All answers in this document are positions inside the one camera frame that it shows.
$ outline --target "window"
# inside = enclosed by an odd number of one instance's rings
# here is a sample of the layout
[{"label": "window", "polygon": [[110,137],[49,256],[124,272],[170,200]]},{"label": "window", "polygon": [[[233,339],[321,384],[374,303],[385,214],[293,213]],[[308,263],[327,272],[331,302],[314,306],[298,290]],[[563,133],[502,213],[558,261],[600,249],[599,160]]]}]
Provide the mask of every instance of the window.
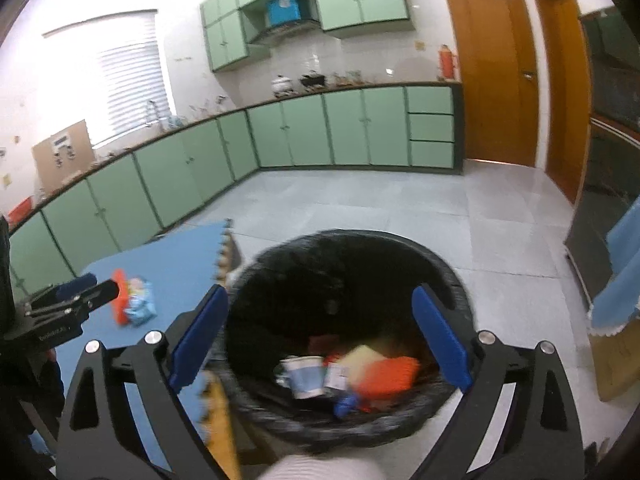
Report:
[{"label": "window", "polygon": [[82,115],[94,146],[172,113],[155,18],[155,12],[110,16],[47,35],[58,67],[49,71],[48,93],[64,92],[64,102],[51,97],[66,115]]}]

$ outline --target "trash bin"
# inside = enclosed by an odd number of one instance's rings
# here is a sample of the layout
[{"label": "trash bin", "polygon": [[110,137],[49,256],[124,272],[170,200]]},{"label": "trash bin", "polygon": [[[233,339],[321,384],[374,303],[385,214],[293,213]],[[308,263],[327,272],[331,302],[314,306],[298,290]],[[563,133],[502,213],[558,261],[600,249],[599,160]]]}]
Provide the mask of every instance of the trash bin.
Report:
[{"label": "trash bin", "polygon": [[[372,447],[409,436],[453,394],[414,321],[412,291],[427,283],[473,326],[453,270],[419,244],[376,231],[332,230],[263,252],[229,290],[230,313],[210,368],[242,418],[309,452]],[[354,345],[397,341],[420,361],[414,387],[392,412],[337,420],[292,401],[274,381],[283,358],[304,355],[309,336],[336,334]]]}]

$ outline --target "orange package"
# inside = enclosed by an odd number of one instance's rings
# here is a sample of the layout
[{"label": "orange package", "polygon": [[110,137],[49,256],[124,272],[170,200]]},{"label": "orange package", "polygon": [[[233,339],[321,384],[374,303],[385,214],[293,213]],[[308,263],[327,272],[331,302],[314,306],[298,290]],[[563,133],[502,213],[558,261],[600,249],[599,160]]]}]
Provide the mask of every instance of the orange package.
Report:
[{"label": "orange package", "polygon": [[412,357],[375,362],[367,367],[356,393],[368,400],[391,399],[414,385],[419,369],[420,363]]},{"label": "orange package", "polygon": [[124,270],[116,269],[111,275],[111,279],[118,285],[118,297],[111,301],[111,310],[113,312],[113,319],[119,325],[126,325],[129,323],[127,315],[124,310],[129,306],[129,287],[127,286],[127,277],[124,274]]}]

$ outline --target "white wall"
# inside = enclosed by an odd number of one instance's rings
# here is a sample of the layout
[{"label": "white wall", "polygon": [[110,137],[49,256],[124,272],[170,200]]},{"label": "white wall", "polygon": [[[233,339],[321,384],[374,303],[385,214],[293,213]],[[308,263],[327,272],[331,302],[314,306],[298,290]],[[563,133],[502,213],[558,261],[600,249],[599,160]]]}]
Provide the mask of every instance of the white wall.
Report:
[{"label": "white wall", "polygon": [[[455,48],[446,0],[409,0],[416,30],[336,40],[321,32],[292,38],[273,50],[270,59],[233,73],[209,72],[199,5],[204,0],[31,0],[0,48],[0,107],[3,110],[0,146],[8,149],[0,160],[0,176],[11,174],[13,183],[0,190],[0,210],[8,211],[33,193],[36,171],[31,146],[81,119],[82,110],[65,89],[63,77],[51,84],[52,63],[42,34],[69,23],[124,10],[158,9],[158,32],[166,56],[170,87],[178,115],[192,118],[190,105],[213,106],[216,95],[231,97],[228,106],[243,106],[270,97],[270,81],[282,73],[297,79],[308,70],[330,75],[361,70],[369,80],[381,82],[394,71],[395,80],[429,80],[437,74],[437,49],[443,43]],[[548,137],[548,76],[542,27],[534,0],[530,10],[540,82],[540,133],[538,165],[546,158]],[[578,0],[582,12],[607,7],[608,0]],[[426,44],[415,50],[415,40]],[[14,144],[13,136],[21,142]],[[123,138],[119,145],[133,139]]]}]

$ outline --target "blue box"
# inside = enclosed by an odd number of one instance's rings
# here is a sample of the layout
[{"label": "blue box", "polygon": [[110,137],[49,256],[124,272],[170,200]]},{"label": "blue box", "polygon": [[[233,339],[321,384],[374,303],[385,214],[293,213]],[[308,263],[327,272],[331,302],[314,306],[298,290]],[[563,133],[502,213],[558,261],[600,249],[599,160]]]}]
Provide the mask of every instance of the blue box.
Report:
[{"label": "blue box", "polygon": [[267,18],[271,27],[311,18],[307,0],[271,0],[267,4]]}]

